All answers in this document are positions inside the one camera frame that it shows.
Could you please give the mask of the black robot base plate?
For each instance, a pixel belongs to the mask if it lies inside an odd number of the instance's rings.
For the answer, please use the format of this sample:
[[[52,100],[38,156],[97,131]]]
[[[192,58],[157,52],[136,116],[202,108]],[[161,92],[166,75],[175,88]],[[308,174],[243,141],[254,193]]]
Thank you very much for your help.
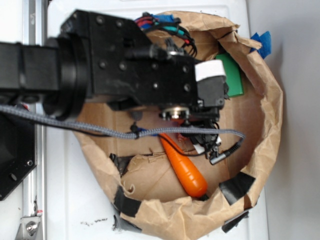
[[[36,166],[35,125],[0,115],[0,200],[4,201]]]

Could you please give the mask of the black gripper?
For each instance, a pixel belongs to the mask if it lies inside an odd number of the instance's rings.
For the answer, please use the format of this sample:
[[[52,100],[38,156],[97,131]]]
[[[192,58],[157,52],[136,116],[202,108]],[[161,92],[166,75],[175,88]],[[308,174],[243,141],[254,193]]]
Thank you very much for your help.
[[[224,107],[229,86],[222,60],[195,65],[194,58],[176,45],[161,48],[151,44],[131,49],[129,61],[133,64],[130,98],[134,108],[158,108],[161,118],[182,119],[184,128],[220,129],[217,109],[193,114],[191,110],[198,106],[198,98],[206,108]],[[217,153],[220,145],[218,133],[180,133],[179,138],[202,147],[200,152]]]

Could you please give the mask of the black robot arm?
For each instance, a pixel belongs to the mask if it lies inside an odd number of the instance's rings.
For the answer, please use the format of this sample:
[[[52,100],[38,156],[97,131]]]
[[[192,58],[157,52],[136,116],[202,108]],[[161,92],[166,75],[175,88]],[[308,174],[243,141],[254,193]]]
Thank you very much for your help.
[[[85,103],[132,114],[159,111],[182,120],[180,133],[217,153],[220,110],[228,98],[221,61],[203,61],[178,18],[150,14],[129,20],[77,10],[44,46],[0,45],[0,111],[49,126],[98,134],[72,123]]]

